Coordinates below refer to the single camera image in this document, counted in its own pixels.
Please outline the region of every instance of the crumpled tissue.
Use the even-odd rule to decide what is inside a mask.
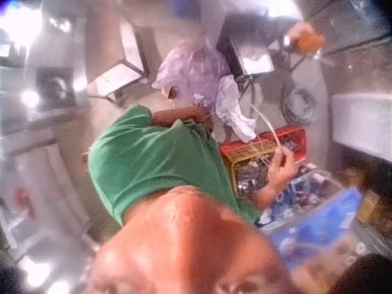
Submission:
[[[256,137],[256,120],[242,115],[238,102],[239,97],[238,85],[234,76],[227,75],[221,78],[215,112],[224,124],[232,127],[234,133],[247,143]]]

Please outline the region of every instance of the green t-shirt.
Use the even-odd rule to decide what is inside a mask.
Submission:
[[[102,202],[120,224],[139,199],[183,185],[200,188],[251,222],[260,215],[234,196],[217,143],[193,121],[153,126],[147,108],[133,107],[100,135],[88,163]]]

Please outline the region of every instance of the purple plastic bag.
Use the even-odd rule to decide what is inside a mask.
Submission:
[[[183,41],[159,67],[153,88],[168,85],[204,106],[215,104],[219,80],[230,74],[225,58],[203,42]]]

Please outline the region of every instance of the black cable coil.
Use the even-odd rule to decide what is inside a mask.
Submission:
[[[296,96],[300,96],[305,104],[303,109],[303,115],[295,113],[294,99]],[[316,106],[316,100],[313,95],[304,88],[287,87],[283,90],[281,100],[281,112],[284,119],[288,124],[294,124],[296,126],[307,126],[314,121],[314,108]]]

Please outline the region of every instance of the wire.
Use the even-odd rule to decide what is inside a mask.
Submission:
[[[257,138],[258,138],[258,143],[261,143],[262,146],[263,146],[262,139],[261,139],[259,136],[257,136]],[[256,152],[257,157],[260,158],[260,160],[261,160],[267,167],[270,167],[271,161],[270,161],[266,156],[264,156],[264,155],[262,154],[261,151],[259,151],[259,150],[256,148],[256,146],[254,145],[254,143],[253,143],[252,141],[250,141],[250,144],[251,144],[252,148],[254,149],[254,151]]]
[[[300,116],[293,109],[294,100],[300,96],[305,103],[303,109],[303,115]],[[281,112],[284,119],[288,124],[294,124],[297,126],[307,126],[314,121],[314,108],[316,106],[316,100],[313,95],[304,88],[286,87],[283,90],[281,100]]]
[[[257,113],[258,115],[260,115],[260,117],[264,120],[264,122],[265,122],[266,125],[269,127],[269,129],[271,130],[272,134],[274,135],[276,144],[281,148],[282,145],[281,145],[279,139],[277,138],[277,135],[276,135],[276,133],[275,133],[275,130],[274,130],[272,124],[270,123],[270,121],[268,120],[268,118],[267,118],[263,113],[261,113],[261,112],[256,108],[255,105],[253,105],[253,104],[251,104],[251,103],[249,103],[249,105],[250,105],[250,106],[254,109],[254,111],[256,111],[256,113]]]

